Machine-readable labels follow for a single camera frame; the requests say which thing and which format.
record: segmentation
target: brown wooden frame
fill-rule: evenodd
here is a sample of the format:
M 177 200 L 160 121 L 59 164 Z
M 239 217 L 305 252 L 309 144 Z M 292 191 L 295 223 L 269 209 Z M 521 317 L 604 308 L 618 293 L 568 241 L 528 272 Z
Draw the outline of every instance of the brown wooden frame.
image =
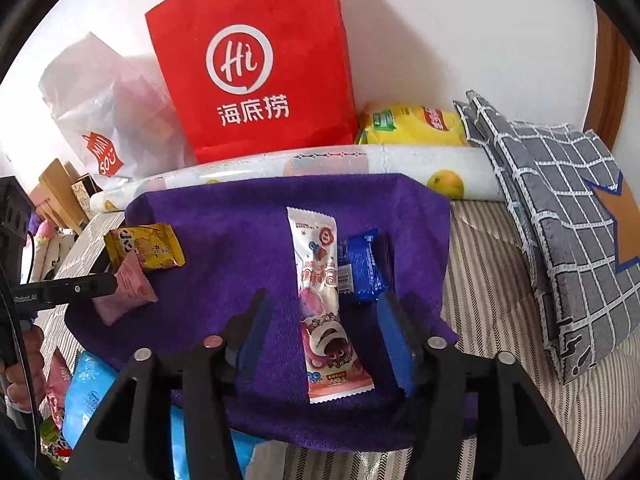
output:
M 596 67 L 584 128 L 596 131 L 611 149 L 625 111 L 631 49 L 600 7 L 596 10 Z

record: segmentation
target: black cable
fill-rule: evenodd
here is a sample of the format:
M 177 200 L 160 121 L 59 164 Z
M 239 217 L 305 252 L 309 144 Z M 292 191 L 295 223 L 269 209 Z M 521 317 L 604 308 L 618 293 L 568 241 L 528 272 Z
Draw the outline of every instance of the black cable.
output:
M 29 274 L 27 275 L 27 281 L 25 283 L 29 283 L 31 281 L 31 273 L 33 272 L 33 263 L 36 259 L 36 245 L 33 241 L 33 235 L 31 231 L 27 231 L 29 238 L 31 239 L 31 265 L 29 266 Z
M 29 366 L 29 358 L 27 356 L 26 348 L 24 347 L 24 339 L 22 337 L 22 330 L 20 328 L 20 319 L 18 312 L 15 309 L 14 297 L 9 290 L 9 284 L 6 281 L 4 275 L 4 269 L 0 264 L 0 298 L 4 303 L 9 322 L 11 324 L 11 330 L 14 335 L 15 347 L 17 349 L 17 357 L 20 359 L 22 365 L 22 371 L 24 372 L 24 378 L 27 383 L 27 390 L 29 391 L 29 402 L 31 405 L 31 429 L 33 430 L 33 465 L 37 466 L 37 458 L 40 452 L 40 432 L 38 431 L 38 424 L 36 422 L 36 410 L 38 405 L 36 403 L 35 389 L 33 387 L 33 380 L 31 379 L 31 368 Z

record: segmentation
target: yellow snack bag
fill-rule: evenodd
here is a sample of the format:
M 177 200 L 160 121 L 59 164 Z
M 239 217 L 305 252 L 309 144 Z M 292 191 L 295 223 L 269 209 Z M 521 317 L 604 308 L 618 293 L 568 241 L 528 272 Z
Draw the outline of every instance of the yellow snack bag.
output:
M 112 229 L 104 235 L 104 244 L 116 270 L 131 251 L 136 253 L 144 270 L 171 269 L 185 262 L 178 238 L 168 224 Z
M 411 105 L 366 110 L 356 144 L 466 146 L 465 129 L 455 112 Z

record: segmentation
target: shopping bag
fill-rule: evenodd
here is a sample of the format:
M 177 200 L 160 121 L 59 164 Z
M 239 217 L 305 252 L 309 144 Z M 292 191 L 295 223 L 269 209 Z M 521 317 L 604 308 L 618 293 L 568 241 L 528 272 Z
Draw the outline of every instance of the shopping bag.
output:
M 146 22 L 200 163 L 353 143 L 339 0 L 165 0 Z
M 103 189 L 195 164 L 166 91 L 91 33 L 47 66 L 40 90 Z

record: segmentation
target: mattress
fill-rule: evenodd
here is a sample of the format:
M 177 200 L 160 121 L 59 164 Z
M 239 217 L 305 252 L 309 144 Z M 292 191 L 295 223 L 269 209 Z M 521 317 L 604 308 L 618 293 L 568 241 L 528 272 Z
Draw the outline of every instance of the mattress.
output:
M 103 247 L 102 235 L 122 219 L 122 213 L 95 217 L 57 277 L 86 274 Z M 605 479 L 640 430 L 640 330 L 562 386 L 543 350 L 538 308 L 506 206 L 452 202 L 451 229 L 442 315 L 461 335 L 458 347 L 487 357 L 501 349 L 513 352 L 558 418 L 585 478 Z M 37 321 L 46 336 L 46 369 L 56 346 L 71 366 L 81 349 L 64 325 L 65 309 L 59 306 Z M 472 478 L 475 451 L 475 440 L 463 443 L 460 479 Z M 401 479 L 410 455 L 410 449 L 327 453 L 289 446 L 284 480 Z

